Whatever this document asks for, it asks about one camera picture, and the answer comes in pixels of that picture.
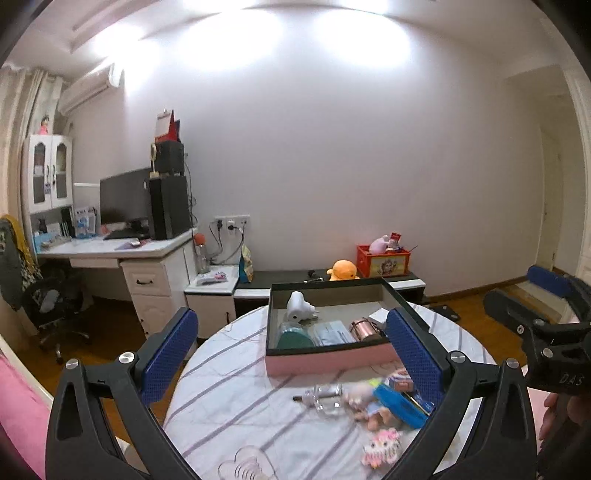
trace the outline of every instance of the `metal screw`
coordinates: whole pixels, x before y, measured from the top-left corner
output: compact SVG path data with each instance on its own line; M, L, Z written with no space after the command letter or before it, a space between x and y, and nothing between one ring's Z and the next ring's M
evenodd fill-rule
M68 370L74 370L78 365L80 365L80 362L78 361L77 358L70 358L67 362L66 362L66 368Z
M450 353L449 356L452 359L452 362L455 362L457 364L462 364L466 361L466 355L457 350L455 352Z
M513 369L518 369L519 368L519 362L514 359L514 358L508 358L507 360L507 366L509 368L513 368Z
M134 358L135 355L132 352L125 352L119 355L119 362L121 362L122 364L128 364L130 362L133 362Z

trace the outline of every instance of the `desk drawer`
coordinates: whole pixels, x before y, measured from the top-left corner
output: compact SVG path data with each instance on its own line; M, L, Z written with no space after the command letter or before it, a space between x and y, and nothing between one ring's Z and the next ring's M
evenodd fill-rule
M123 262L125 281L132 295L169 296L170 283L166 269L157 262Z
M146 337L162 331L178 310L172 297L133 295L131 298Z

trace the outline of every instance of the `yellow duck plush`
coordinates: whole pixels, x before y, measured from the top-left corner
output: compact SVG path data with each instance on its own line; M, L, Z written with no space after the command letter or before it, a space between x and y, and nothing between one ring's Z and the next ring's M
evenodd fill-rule
M353 280L359 278L357 276L357 267L349 260L339 260L326 273L330 275L331 280Z

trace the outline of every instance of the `pink toy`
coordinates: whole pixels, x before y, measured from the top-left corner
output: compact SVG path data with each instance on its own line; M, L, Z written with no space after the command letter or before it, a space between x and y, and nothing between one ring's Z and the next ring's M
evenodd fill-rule
M376 434L369 445L363 447L361 463L371 468L378 468L388 463L395 464L400 458L402 447L400 434L396 429L382 430Z
M371 242L371 245L369 246L369 253L371 253L372 255L383 255L384 253L386 253L388 243L388 235L384 235L383 237L374 240L373 242Z

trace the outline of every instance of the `pink pillow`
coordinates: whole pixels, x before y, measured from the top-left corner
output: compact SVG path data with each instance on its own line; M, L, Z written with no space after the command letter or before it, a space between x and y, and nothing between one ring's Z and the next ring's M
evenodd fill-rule
M31 469L45 479L49 409L0 353L0 424Z

